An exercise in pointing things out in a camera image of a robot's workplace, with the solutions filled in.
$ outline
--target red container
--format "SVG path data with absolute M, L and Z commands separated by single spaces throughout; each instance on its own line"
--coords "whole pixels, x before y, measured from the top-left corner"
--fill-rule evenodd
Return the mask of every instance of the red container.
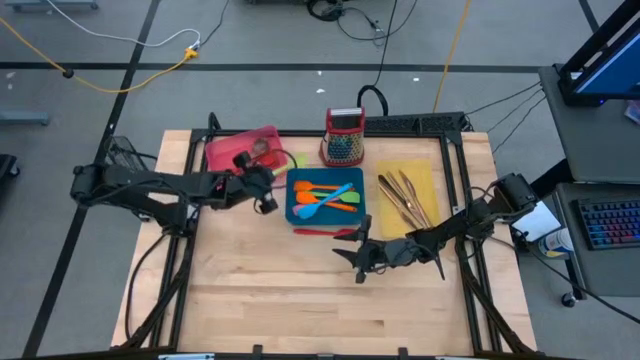
M 364 108 L 327 109 L 327 132 L 320 142 L 326 166 L 356 166 L 364 158 Z
M 233 165 L 233 157 L 243 151 L 249 152 L 254 164 L 261 164 L 273 170 L 287 164 L 287 156 L 282 151 L 278 130 L 273 125 L 246 131 L 225 139 L 214 140 L 207 144 L 205 153 L 209 171 L 231 169 L 234 173 L 240 170 Z

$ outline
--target blue screen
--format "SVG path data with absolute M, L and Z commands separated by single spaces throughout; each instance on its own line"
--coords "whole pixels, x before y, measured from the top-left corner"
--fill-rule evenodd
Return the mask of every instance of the blue screen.
M 578 94 L 640 96 L 640 34 L 604 63 L 577 90 Z

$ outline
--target bottle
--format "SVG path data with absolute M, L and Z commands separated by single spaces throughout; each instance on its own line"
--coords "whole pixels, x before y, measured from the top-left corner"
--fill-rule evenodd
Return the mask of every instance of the bottle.
M 573 242 L 569 235 L 569 229 L 564 228 L 552 232 L 538 241 L 540 252 L 547 257 L 557 257 L 573 252 Z

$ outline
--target keyboard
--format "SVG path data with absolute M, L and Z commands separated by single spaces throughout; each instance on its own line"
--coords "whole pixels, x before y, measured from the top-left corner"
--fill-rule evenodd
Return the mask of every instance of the keyboard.
M 414 133 L 465 131 L 468 127 L 462 112 L 372 116 L 365 121 L 365 131 L 372 133 Z
M 640 247 L 640 199 L 576 200 L 590 250 Z

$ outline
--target metal tongs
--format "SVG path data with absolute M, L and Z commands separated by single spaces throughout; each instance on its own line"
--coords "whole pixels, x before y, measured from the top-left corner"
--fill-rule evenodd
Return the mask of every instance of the metal tongs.
M 420 204 L 420 200 L 418 200 L 418 194 L 411 180 L 409 180 L 402 170 L 399 170 L 398 173 L 407 187 L 409 195 L 404 192 L 404 189 L 390 171 L 387 171 L 387 177 L 378 175 L 378 186 L 398 209 L 402 220 L 410 227 L 415 230 L 432 227 L 429 217 L 424 211 L 422 204 Z

